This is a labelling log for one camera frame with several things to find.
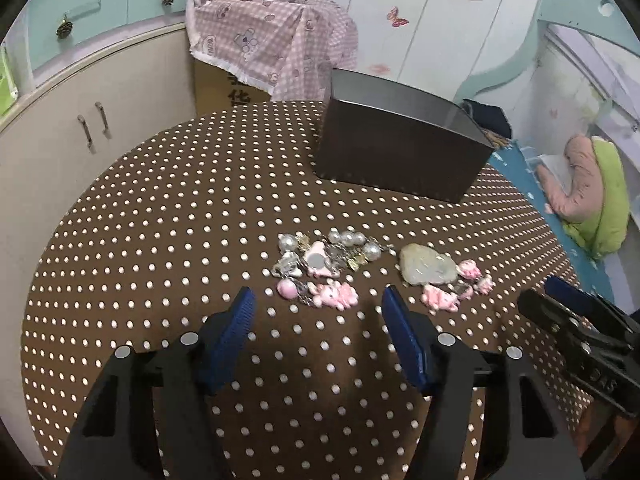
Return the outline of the pale jade pendant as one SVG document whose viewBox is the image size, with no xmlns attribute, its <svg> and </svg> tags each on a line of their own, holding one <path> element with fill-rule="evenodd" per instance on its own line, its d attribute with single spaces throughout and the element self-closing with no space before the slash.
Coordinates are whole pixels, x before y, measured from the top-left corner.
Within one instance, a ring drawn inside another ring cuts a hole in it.
<svg viewBox="0 0 640 480">
<path fill-rule="evenodd" d="M 410 285 L 448 284 L 458 277 L 454 260 L 431 247 L 414 243 L 401 248 L 399 266 L 402 279 Z"/>
</svg>

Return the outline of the dark metal jewelry box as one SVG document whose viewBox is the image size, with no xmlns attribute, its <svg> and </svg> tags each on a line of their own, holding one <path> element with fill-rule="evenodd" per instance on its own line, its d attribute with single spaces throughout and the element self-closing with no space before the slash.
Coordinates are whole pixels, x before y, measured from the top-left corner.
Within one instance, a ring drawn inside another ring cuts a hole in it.
<svg viewBox="0 0 640 480">
<path fill-rule="evenodd" d="M 456 204 L 493 151 L 457 104 L 395 81 L 332 70 L 314 153 L 317 176 Z"/>
</svg>

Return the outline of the pink and green pillow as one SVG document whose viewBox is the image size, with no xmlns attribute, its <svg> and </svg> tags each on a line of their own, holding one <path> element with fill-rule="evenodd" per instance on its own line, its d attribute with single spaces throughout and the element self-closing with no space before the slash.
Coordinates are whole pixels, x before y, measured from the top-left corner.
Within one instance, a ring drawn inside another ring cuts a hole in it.
<svg viewBox="0 0 640 480">
<path fill-rule="evenodd" d="M 630 200 L 620 154 L 600 136 L 576 134 L 565 145 L 564 159 L 572 178 L 568 191 L 544 162 L 536 176 L 565 234 L 601 260 L 617 252 L 627 235 Z"/>
</svg>

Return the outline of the blue bed mattress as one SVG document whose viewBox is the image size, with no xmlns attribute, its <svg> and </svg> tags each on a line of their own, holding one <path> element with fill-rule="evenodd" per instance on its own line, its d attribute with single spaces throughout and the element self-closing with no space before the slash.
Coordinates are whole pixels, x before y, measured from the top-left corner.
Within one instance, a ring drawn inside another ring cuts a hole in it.
<svg viewBox="0 0 640 480">
<path fill-rule="evenodd" d="M 507 178 L 538 210 L 552 229 L 577 275 L 579 283 L 588 292 L 597 292 L 601 296 L 614 300 L 613 289 L 605 265 L 593 260 L 563 229 L 561 220 L 552 212 L 544 209 L 547 200 L 537 178 L 526 164 L 525 158 L 515 142 L 507 148 L 499 148 L 489 157 L 491 166 Z"/>
</svg>

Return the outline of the dark folded clothes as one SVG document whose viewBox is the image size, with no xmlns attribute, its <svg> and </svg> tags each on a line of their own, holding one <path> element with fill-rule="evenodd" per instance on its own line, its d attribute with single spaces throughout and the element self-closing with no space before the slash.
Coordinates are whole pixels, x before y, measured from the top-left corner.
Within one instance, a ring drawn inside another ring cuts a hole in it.
<svg viewBox="0 0 640 480">
<path fill-rule="evenodd" d="M 508 140 L 512 138 L 510 122 L 500 107 L 465 99 L 461 103 L 461 108 L 480 128 Z"/>
</svg>

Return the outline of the brown polka dot tablecloth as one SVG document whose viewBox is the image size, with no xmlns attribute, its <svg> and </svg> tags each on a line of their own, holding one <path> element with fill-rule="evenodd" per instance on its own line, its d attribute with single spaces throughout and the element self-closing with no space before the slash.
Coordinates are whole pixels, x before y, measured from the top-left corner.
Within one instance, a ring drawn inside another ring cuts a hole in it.
<svg viewBox="0 0 640 480">
<path fill-rule="evenodd" d="M 436 312 L 438 330 L 472 348 L 518 346 L 575 427 L 590 399 L 561 375 L 548 335 L 516 298 L 557 275 L 576 281 L 570 253 L 533 195 L 492 156 L 461 203 L 322 180 L 311 167 L 322 108 L 256 104 L 157 133 L 99 176 L 64 214 L 39 259 L 22 330 L 32 430 L 50 468 L 81 403 L 121 344 L 166 347 L 249 287 L 256 314 L 232 384 L 209 415 L 241 479 L 398 479 L 430 404 L 408 385 L 380 301 L 401 284 L 396 252 L 425 245 L 472 259 L 494 281 L 487 296 Z M 284 234 L 360 232 L 390 252 L 343 281 L 356 307 L 291 304 L 271 270 Z"/>
</svg>

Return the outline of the beige cabinet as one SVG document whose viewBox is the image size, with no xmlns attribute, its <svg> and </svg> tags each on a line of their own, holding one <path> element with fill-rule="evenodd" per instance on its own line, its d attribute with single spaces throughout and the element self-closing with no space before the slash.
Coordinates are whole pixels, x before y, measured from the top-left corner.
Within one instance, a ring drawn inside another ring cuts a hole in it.
<svg viewBox="0 0 640 480">
<path fill-rule="evenodd" d="M 62 215 L 119 156 L 195 113 L 183 24 L 99 46 L 1 121 L 1 419 L 26 460 L 46 462 L 21 376 L 32 274 Z"/>
</svg>

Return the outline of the brown cardboard box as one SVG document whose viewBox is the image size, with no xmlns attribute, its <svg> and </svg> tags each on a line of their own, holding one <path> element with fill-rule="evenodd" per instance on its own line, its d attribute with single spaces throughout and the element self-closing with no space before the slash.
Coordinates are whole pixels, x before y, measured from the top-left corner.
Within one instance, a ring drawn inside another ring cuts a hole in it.
<svg viewBox="0 0 640 480">
<path fill-rule="evenodd" d="M 225 70 L 198 60 L 193 61 L 193 82 L 195 109 L 199 115 L 270 100 L 267 92 L 242 84 Z"/>
</svg>

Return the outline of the pink checkered cloth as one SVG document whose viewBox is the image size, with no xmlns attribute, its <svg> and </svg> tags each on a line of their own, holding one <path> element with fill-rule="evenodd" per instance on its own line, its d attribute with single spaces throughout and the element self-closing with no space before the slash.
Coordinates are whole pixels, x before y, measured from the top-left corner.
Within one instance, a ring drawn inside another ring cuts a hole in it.
<svg viewBox="0 0 640 480">
<path fill-rule="evenodd" d="M 332 0 L 186 0 L 190 53 L 273 101 L 319 101 L 357 65 L 358 30 Z"/>
</svg>

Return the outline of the mint green drawer unit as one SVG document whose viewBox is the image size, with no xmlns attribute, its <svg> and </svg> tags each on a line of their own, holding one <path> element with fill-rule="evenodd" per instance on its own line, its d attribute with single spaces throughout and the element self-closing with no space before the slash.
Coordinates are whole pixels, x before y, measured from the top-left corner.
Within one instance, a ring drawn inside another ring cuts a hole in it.
<svg viewBox="0 0 640 480">
<path fill-rule="evenodd" d="M 84 41 L 182 12 L 186 0 L 29 0 L 27 45 L 35 70 Z"/>
</svg>

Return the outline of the mint green bed frame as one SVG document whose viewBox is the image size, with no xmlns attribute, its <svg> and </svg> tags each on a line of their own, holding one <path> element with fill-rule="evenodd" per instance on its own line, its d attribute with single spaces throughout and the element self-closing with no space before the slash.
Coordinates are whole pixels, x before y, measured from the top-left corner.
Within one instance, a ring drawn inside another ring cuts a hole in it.
<svg viewBox="0 0 640 480">
<path fill-rule="evenodd" d="M 514 55 L 486 72 L 471 74 L 454 95 L 454 102 L 472 100 L 518 78 L 535 61 L 549 25 L 585 32 L 639 55 L 639 39 L 614 0 L 537 0 L 526 36 Z"/>
</svg>

